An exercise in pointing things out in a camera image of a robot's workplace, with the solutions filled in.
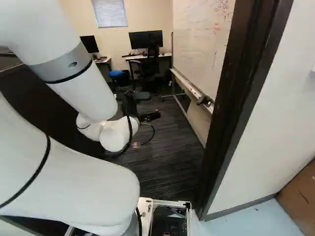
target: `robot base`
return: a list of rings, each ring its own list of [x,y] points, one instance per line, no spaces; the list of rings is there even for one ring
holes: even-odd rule
[[[138,209],[141,214],[142,236],[191,236],[192,209],[190,202],[139,198]],[[129,228],[122,236],[139,236],[138,232],[138,221],[135,214]],[[93,234],[69,226],[64,236],[93,236]]]

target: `black stripe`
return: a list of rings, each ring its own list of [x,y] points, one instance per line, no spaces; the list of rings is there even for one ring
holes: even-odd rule
[[[60,80],[45,81],[45,83],[47,83],[47,84],[59,84],[59,83],[66,82],[68,80],[72,80],[72,79],[78,77],[79,75],[83,74],[84,72],[86,72],[90,68],[90,66],[92,65],[92,62],[93,62],[93,59],[90,60],[90,62],[87,64],[86,67],[84,67],[81,71],[79,71],[76,74],[70,75],[70,76],[63,78],[63,79],[60,79]]]
[[[77,126],[77,128],[78,128],[78,129],[86,129],[86,128],[88,128],[90,125],[91,125],[91,124],[88,124],[88,125],[87,125],[86,127],[84,127],[84,128],[80,128],[80,127]]]
[[[24,184],[24,186],[16,194],[14,194],[11,198],[9,198],[8,200],[6,200],[4,203],[2,203],[0,205],[0,209],[2,207],[5,207],[6,205],[10,204],[15,199],[17,199],[31,185],[31,183],[33,183],[33,181],[36,179],[36,177],[39,175],[39,173],[43,169],[43,167],[44,167],[44,165],[48,159],[48,155],[49,155],[49,151],[50,151],[50,138],[48,137],[48,135],[46,135],[46,139],[47,139],[46,151],[45,151],[44,157],[41,160],[37,170],[35,171],[35,173],[32,175],[32,177]]]

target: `blue floor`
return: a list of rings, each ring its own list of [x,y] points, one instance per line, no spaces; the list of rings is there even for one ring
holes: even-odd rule
[[[208,236],[304,235],[275,199],[201,224]]]

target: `desk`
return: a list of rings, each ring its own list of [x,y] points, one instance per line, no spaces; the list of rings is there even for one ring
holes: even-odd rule
[[[111,67],[111,57],[107,57],[107,58],[103,58],[103,59],[95,59],[94,60],[95,64],[106,64],[109,71],[112,71],[112,67]]]
[[[131,66],[131,60],[144,60],[147,59],[148,56],[144,56],[144,55],[136,55],[136,56],[130,56],[130,57],[125,57],[125,60],[128,61],[129,63],[129,68],[130,68],[130,74],[131,74],[131,80],[133,83],[133,90],[135,90],[135,83],[134,83],[134,76],[133,76],[133,71],[132,71],[132,66]],[[158,56],[159,59],[162,58],[172,58],[172,54],[171,53],[164,53],[164,55],[159,54]]]
[[[164,55],[159,54],[159,58],[164,58],[164,57],[171,57],[172,54],[171,53],[165,53]],[[130,61],[130,60],[141,60],[141,59],[146,59],[148,58],[148,56],[144,56],[144,55],[136,55],[136,56],[130,56],[130,57],[125,57],[126,61]]]

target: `window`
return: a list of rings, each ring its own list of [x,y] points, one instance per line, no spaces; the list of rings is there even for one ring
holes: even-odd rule
[[[127,27],[124,0],[92,0],[97,26]]]

